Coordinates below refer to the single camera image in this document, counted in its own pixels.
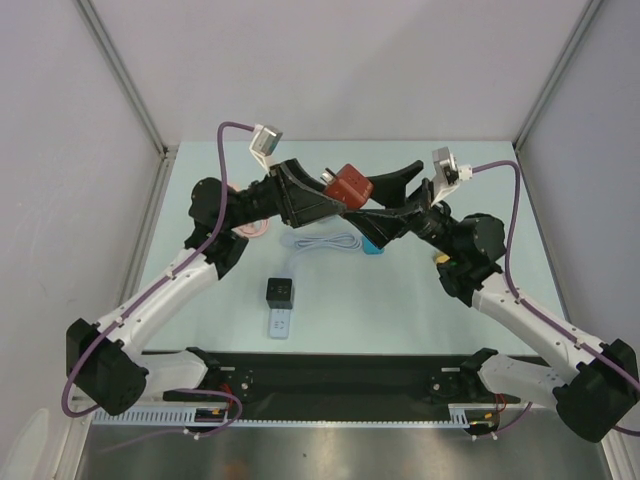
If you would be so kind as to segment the dark red cube socket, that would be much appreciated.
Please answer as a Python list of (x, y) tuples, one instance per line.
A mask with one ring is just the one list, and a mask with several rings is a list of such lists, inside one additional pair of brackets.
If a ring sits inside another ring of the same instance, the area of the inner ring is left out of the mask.
[(353, 165), (347, 163), (338, 172), (326, 169), (321, 174), (325, 183), (323, 193), (341, 203), (349, 210), (363, 207), (373, 193), (373, 183)]

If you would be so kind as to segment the black cube socket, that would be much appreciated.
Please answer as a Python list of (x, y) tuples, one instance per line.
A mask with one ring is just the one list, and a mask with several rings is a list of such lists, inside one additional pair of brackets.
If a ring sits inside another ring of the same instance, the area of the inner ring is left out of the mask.
[(294, 284), (291, 278), (270, 277), (267, 281), (265, 299), (273, 310), (292, 310)]

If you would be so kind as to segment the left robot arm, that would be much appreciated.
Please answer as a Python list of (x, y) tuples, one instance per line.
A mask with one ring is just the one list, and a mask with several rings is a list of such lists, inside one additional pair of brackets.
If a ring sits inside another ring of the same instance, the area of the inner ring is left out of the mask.
[(221, 281), (238, 263), (248, 245), (239, 226), (278, 216), (299, 227), (345, 212), (332, 194), (334, 172), (313, 179), (295, 159), (274, 164), (266, 176), (235, 191), (227, 178), (200, 180), (191, 193), (189, 215), (194, 229), (183, 248), (162, 273), (112, 312), (89, 322), (76, 320), (66, 331), (67, 380), (61, 406), (69, 405), (79, 388), (95, 409), (111, 415), (129, 410), (145, 396), (189, 390), (197, 398), (214, 397), (221, 376), (209, 368), (199, 350), (147, 356), (155, 334), (194, 297)]

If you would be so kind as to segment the light blue power strip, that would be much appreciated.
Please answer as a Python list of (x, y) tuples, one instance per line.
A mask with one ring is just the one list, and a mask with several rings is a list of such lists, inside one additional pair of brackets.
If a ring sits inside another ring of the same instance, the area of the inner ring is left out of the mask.
[[(275, 277), (291, 278), (290, 275), (285, 275), (285, 274), (281, 274)], [(270, 339), (285, 340), (289, 338), (293, 309), (292, 310), (273, 310), (269, 308), (267, 334)]]

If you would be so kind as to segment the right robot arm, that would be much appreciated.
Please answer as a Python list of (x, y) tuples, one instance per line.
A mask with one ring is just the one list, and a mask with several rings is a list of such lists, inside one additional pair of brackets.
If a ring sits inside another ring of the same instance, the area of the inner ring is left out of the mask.
[(592, 443), (619, 430), (639, 402), (634, 349), (621, 339), (607, 343), (545, 312), (517, 287), (511, 271), (515, 218), (504, 224), (478, 213), (456, 220), (444, 200), (476, 174), (501, 166), (517, 170), (518, 164), (504, 160), (471, 167), (446, 159), (434, 166), (435, 177), (412, 194), (406, 185), (421, 171), (421, 162), (365, 178), (361, 191), (379, 208), (357, 202), (343, 217), (378, 248), (413, 233), (447, 255), (437, 266), (445, 292), (503, 325), (545, 362), (534, 365), (483, 349), (474, 356), (477, 366), (461, 376), (463, 393), (473, 401), (509, 394), (551, 409)]

